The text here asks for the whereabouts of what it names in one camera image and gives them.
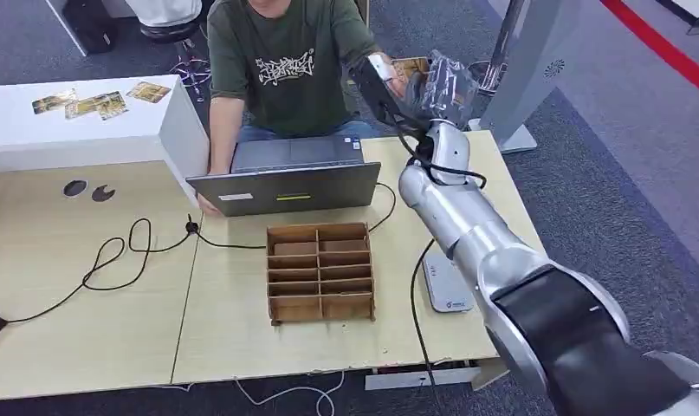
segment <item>playing card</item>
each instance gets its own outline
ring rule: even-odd
[[[150,82],[138,82],[138,85],[127,93],[128,97],[137,98],[139,100],[156,103],[165,97],[171,89],[160,85],[151,84]]]
[[[102,120],[109,120],[127,111],[125,99],[119,91],[104,94],[105,97],[97,104],[97,110]]]
[[[392,61],[392,66],[395,67],[395,72],[398,73],[398,78],[401,82],[406,83],[410,80],[414,72],[428,74],[429,63],[428,58],[401,58]]]
[[[33,101],[33,113],[41,114],[50,110],[55,110],[58,107],[66,106],[71,102],[76,101],[76,91],[71,88],[68,91],[63,91],[55,95],[41,98]]]
[[[87,98],[86,100],[74,101],[66,105],[66,118],[74,119],[84,114],[89,114],[97,109],[99,103],[107,98],[106,94]]]

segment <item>white router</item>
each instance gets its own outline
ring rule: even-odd
[[[436,312],[464,312],[474,307],[474,295],[456,266],[440,251],[426,253],[423,260],[430,305]]]

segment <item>chair leg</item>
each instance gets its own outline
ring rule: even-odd
[[[178,52],[178,64],[171,68],[171,73],[179,75],[186,88],[193,88],[196,93],[196,101],[204,102],[204,95],[199,85],[211,79],[211,67],[209,61],[201,59],[196,50],[196,45],[191,39],[185,39],[176,43]]]

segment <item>man's arm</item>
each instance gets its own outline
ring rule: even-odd
[[[216,3],[207,20],[211,61],[210,173],[229,173],[247,98],[247,62],[227,13],[224,3]]]
[[[238,98],[211,99],[209,127],[211,156],[209,174],[229,173],[236,146],[236,137],[242,126],[244,101]]]
[[[331,31],[339,49],[339,58],[350,68],[368,55],[379,55],[391,74],[386,80],[390,90],[398,97],[405,95],[405,84],[399,80],[390,57],[375,43],[367,25],[362,22],[359,9],[353,0],[329,0],[331,5]]]

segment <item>black bag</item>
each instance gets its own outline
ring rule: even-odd
[[[114,48],[117,26],[101,0],[68,0],[62,14],[88,54],[101,54]]]

